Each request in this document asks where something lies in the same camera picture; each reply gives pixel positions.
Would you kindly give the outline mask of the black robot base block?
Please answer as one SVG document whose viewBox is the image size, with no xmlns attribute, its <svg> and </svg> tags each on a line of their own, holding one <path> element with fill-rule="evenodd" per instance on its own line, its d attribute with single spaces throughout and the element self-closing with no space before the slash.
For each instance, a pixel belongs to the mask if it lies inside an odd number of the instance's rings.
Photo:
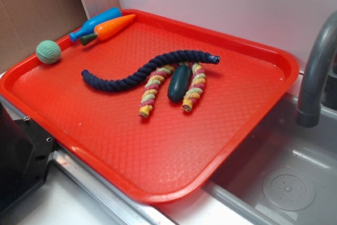
<svg viewBox="0 0 337 225">
<path fill-rule="evenodd" d="M 55 138 L 34 120 L 13 120 L 1 105 L 1 214 L 41 187 Z"/>
</svg>

